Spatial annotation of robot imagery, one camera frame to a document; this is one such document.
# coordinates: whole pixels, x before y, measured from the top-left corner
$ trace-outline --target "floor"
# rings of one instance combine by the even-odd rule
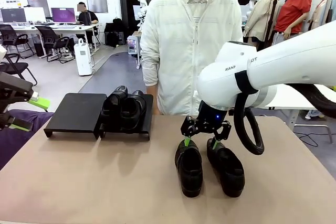
[[[135,58],[129,56],[126,52],[122,52],[110,57],[100,70],[83,86],[81,93],[105,93],[109,95],[119,85],[128,87],[129,92],[134,90],[145,91],[143,83],[142,71],[136,69]],[[288,110],[269,111],[265,109],[254,109],[255,115],[277,116],[282,120],[286,120],[289,114]],[[336,120],[327,118],[322,121],[306,121],[298,118],[298,124],[327,124],[332,133],[336,133]],[[326,129],[317,129],[312,127],[296,127],[295,132],[301,133],[318,133],[325,134]],[[330,144],[327,135],[311,136],[317,143],[318,147],[312,147],[306,144],[307,148],[315,155],[315,157],[326,167],[329,173],[336,179],[336,136],[334,136],[334,144]]]
[[[94,71],[97,71],[110,58],[112,54],[126,51],[126,46],[117,48],[102,45],[99,50],[92,56],[95,62]],[[29,55],[30,52],[25,52],[22,55]],[[67,93],[77,93],[84,84],[90,80],[92,76],[81,77],[78,75],[76,61],[73,60],[66,64],[61,64],[58,61],[47,62],[46,58],[39,59],[36,56],[25,60],[20,60],[29,64],[29,69],[38,81],[38,85],[33,87],[35,91],[43,98],[51,101],[48,111],[54,112]],[[27,71],[23,76],[28,81],[32,81],[32,77]],[[15,103],[9,109],[25,109],[42,111],[28,103]]]

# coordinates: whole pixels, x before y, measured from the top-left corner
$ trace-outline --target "brown tabletop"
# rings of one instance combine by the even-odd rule
[[[182,116],[155,116],[150,142],[40,130],[0,171],[0,220],[30,223],[336,223],[336,182],[278,118],[260,117],[265,153],[255,156],[234,129],[225,144],[240,158],[246,185],[228,198],[202,153],[200,196],[180,189],[174,154]]]

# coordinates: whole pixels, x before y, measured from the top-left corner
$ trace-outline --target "mannequin in red shirt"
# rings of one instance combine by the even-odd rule
[[[280,43],[301,32],[302,22],[308,17],[312,0],[286,0],[275,26],[274,44]]]

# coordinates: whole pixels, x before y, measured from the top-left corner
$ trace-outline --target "red t-shirt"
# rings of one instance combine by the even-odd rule
[[[302,16],[302,14],[310,11],[311,0],[287,0],[278,16],[275,31],[283,32],[295,20]],[[302,23],[292,28],[292,34],[301,32]]]

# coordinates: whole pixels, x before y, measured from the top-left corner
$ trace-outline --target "shoe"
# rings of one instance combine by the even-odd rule
[[[212,167],[219,173],[223,192],[233,198],[239,197],[245,185],[243,165],[222,143],[217,143],[213,150],[212,140],[212,138],[208,140],[206,152]]]
[[[184,141],[179,144],[175,154],[175,166],[183,194],[190,198],[197,197],[203,182],[202,158],[192,140],[188,146],[185,146]]]
[[[110,117],[119,118],[121,103],[127,95],[127,87],[119,86],[105,99],[100,113],[103,123],[110,120]]]
[[[121,127],[124,130],[135,129],[142,115],[146,112],[146,101],[143,97],[143,92],[137,90],[126,98],[121,106]]]

